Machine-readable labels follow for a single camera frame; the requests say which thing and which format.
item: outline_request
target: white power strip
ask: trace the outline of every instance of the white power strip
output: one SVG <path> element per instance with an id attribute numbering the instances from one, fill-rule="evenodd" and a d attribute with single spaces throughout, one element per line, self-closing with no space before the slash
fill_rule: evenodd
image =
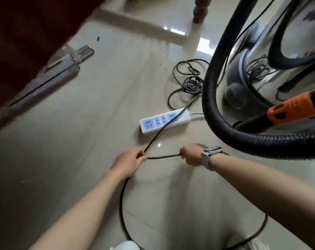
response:
<path id="1" fill-rule="evenodd" d="M 156 115 L 150 118 L 145 118 L 140 120 L 141 131 L 144 135 L 160 130 L 166 123 L 171 121 L 174 117 L 177 116 L 183 109 L 178 109 L 175 111 L 170 111 L 164 114 Z M 182 115 L 180 115 L 175 121 L 169 124 L 166 128 L 187 124 L 191 121 L 191 116 L 186 109 Z"/>

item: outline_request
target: person's left hand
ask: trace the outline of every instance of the person's left hand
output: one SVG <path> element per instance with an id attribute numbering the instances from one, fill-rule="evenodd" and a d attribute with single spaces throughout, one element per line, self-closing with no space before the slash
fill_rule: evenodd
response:
<path id="1" fill-rule="evenodd" d="M 118 155 L 110 170 L 118 174 L 122 179 L 126 179 L 133 176 L 140 164 L 145 160 L 147 160 L 147 157 L 144 151 L 141 147 L 137 147 Z"/>

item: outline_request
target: watch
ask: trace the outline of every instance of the watch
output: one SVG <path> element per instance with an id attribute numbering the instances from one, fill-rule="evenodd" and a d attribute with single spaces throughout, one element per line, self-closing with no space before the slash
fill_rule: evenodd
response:
<path id="1" fill-rule="evenodd" d="M 208 147 L 201 153 L 201 161 L 205 168 L 207 168 L 210 171 L 213 171 L 209 166 L 209 158 L 210 156 L 217 154 L 217 153 L 224 153 L 222 151 L 222 148 L 219 146 L 214 147 Z"/>

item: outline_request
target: orange plastic connector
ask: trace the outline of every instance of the orange plastic connector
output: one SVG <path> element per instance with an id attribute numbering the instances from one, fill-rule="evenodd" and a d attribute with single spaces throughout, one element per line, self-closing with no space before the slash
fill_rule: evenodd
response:
<path id="1" fill-rule="evenodd" d="M 274 105 L 268 109 L 267 116 L 274 126 L 315 116 L 315 107 L 310 99 L 309 91 Z"/>

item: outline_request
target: wooden furniture leg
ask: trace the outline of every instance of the wooden furniture leg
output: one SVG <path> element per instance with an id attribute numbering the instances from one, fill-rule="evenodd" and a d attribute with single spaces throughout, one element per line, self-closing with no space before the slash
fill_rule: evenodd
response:
<path id="1" fill-rule="evenodd" d="M 211 0 L 195 0 L 196 5 L 193 9 L 193 22 L 196 24 L 202 24 L 205 20 L 207 13 L 209 12 L 208 7 Z"/>

